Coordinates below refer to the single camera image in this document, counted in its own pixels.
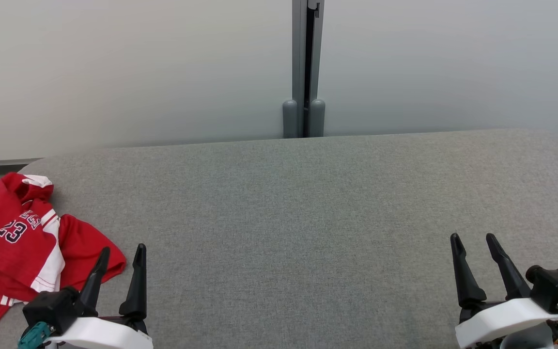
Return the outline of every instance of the cable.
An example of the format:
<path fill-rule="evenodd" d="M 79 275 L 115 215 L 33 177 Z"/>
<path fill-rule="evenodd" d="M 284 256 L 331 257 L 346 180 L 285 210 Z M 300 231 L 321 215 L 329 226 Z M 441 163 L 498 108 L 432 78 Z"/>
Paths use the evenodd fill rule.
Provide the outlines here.
<path fill-rule="evenodd" d="M 555 327 L 555 322 L 552 320 L 546 320 L 546 324 L 551 328 L 552 335 L 554 335 L 558 341 L 558 329 Z"/>

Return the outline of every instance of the teal connector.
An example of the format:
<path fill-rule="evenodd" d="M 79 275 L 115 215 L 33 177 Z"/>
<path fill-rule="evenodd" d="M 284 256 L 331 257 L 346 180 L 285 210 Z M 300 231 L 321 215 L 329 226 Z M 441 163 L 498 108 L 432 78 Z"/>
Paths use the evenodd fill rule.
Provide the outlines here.
<path fill-rule="evenodd" d="M 18 349 L 36 349 L 50 335 L 49 325 L 46 322 L 38 322 L 18 341 Z"/>

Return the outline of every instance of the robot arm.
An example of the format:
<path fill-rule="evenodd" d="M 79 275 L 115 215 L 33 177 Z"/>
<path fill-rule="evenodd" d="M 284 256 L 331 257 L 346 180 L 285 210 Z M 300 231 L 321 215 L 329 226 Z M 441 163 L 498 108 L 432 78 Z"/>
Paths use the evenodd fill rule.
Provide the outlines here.
<path fill-rule="evenodd" d="M 458 304 L 461 307 L 456 338 L 461 348 L 545 349 L 558 344 L 558 269 L 533 266 L 527 270 L 529 288 L 516 265 L 494 234 L 486 241 L 498 264 L 507 296 L 505 301 L 487 302 L 471 268 L 458 234 L 451 236 Z"/>
<path fill-rule="evenodd" d="M 137 246 L 133 278 L 120 315 L 98 317 L 96 303 L 110 250 L 105 247 L 80 292 L 65 287 L 41 292 L 25 305 L 29 327 L 18 342 L 19 349 L 153 349 L 146 318 L 146 246 Z"/>

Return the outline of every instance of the white wall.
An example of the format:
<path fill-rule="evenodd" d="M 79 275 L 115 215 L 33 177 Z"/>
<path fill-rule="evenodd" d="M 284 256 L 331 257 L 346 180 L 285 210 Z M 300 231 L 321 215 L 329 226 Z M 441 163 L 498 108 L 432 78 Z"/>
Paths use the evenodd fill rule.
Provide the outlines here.
<path fill-rule="evenodd" d="M 326 0 L 325 135 L 558 132 L 558 0 Z"/>
<path fill-rule="evenodd" d="M 292 2 L 0 0 L 0 160 L 282 135 Z"/>

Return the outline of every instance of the gray fabric surface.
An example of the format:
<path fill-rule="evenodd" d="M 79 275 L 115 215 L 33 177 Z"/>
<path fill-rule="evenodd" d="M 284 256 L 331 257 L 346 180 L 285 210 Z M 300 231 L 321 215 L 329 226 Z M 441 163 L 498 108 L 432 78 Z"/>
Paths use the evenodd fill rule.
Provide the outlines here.
<path fill-rule="evenodd" d="M 148 245 L 155 348 L 455 348 L 449 236 L 490 300 L 485 243 L 558 268 L 558 136 L 529 130 L 97 150 L 22 170 L 60 214 Z M 115 315 L 131 268 L 103 285 Z M 0 349 L 24 327 L 0 322 Z"/>

